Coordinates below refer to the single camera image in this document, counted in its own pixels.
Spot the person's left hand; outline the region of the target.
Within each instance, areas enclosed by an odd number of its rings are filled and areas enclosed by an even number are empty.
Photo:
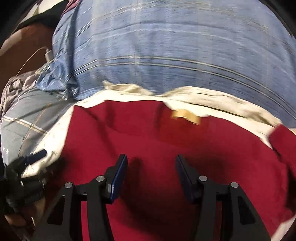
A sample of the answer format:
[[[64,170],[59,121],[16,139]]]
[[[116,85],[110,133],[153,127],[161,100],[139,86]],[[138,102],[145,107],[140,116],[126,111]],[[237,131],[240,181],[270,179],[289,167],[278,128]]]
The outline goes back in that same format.
[[[37,214],[36,207],[33,204],[29,204],[15,211],[4,201],[3,211],[4,217],[18,238],[20,238],[20,240],[31,240],[36,229],[34,221]]]

